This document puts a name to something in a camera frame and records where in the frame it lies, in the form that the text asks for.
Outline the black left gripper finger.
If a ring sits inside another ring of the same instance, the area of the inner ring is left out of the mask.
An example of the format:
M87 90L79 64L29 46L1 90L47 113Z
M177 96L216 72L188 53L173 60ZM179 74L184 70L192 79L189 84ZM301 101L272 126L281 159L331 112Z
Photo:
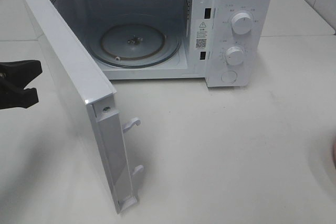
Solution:
M1 109L27 109L39 102L37 89L1 78Z
M26 87L43 72L39 60L1 62L1 87Z

